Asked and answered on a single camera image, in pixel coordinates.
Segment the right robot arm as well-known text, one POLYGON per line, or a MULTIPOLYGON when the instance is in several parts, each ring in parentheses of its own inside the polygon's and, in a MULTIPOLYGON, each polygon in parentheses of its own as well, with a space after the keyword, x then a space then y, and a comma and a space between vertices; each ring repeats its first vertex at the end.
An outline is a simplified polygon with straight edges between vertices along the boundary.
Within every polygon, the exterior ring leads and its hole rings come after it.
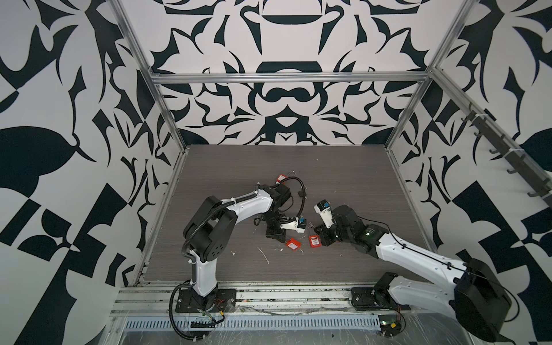
POLYGON ((322 224, 315 228, 321 244, 349 243, 356 251, 411 271, 421 281, 386 273, 374 287, 380 300, 395 306, 416 306, 456 320, 485 342, 501 342, 501 329, 512 301, 488 264, 468 262, 425 250, 393 234, 387 224, 372 223, 342 205, 327 200, 314 207, 322 224))

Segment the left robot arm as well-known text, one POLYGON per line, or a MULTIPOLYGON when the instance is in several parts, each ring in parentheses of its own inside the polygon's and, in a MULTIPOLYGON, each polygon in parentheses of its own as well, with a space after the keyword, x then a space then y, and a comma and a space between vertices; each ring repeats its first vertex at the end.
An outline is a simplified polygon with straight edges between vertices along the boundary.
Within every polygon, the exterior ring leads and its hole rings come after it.
POLYGON ((176 289, 176 312, 209 311, 216 306, 217 260, 240 222, 250 218, 256 224, 264 221, 266 237, 281 243, 289 230, 305 232, 308 222, 301 214, 289 217, 281 209, 291 198, 290 188, 283 183, 258 185, 253 192, 236 198, 208 197, 183 230, 182 254, 192 265, 192 278, 188 287, 176 289))

